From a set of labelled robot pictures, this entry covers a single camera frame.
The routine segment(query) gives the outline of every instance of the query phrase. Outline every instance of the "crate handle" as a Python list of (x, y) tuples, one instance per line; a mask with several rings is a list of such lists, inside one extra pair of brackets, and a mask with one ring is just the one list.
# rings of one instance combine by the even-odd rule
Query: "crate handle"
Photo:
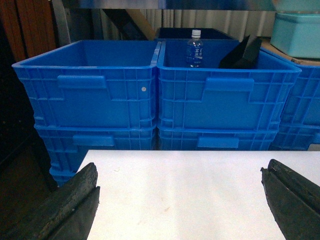
[(111, 135), (92, 136), (77, 134), (73, 136), (73, 143), (77, 146), (112, 147), (115, 145)]
[(204, 89), (209, 91), (252, 92), (254, 84), (255, 80), (253, 78), (207, 77)]
[(200, 136), (197, 146), (200, 148), (237, 149), (239, 146), (239, 138)]
[(106, 89), (104, 76), (77, 76), (59, 75), (58, 87), (60, 89)]
[(314, 135), (312, 143), (320, 144), (320, 133), (317, 133), (316, 135)]

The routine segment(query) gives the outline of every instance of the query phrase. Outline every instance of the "metal shelf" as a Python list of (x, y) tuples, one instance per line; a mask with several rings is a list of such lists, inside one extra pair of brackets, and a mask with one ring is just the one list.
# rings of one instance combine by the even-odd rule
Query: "metal shelf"
[(65, 8), (317, 12), (319, 0), (62, 0)]

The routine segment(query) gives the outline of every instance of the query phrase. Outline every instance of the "white surface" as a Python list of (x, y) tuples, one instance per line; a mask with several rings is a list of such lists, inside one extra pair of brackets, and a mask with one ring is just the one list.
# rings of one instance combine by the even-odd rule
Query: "white surface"
[(320, 185), (317, 151), (90, 150), (99, 206), (88, 240), (285, 240), (261, 167), (276, 159)]

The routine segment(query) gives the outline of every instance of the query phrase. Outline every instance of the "plastic bottle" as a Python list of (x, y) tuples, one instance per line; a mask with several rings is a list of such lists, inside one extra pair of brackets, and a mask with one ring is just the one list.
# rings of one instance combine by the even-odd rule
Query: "plastic bottle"
[(200, 40), (201, 30), (192, 30), (192, 39), (187, 43), (186, 62), (188, 67), (198, 68), (202, 63), (203, 42)]

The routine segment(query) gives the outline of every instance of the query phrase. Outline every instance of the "teal box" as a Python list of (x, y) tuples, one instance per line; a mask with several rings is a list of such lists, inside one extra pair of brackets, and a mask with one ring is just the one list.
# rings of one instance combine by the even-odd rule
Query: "teal box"
[(320, 14), (276, 13), (271, 44), (295, 58), (320, 58)]

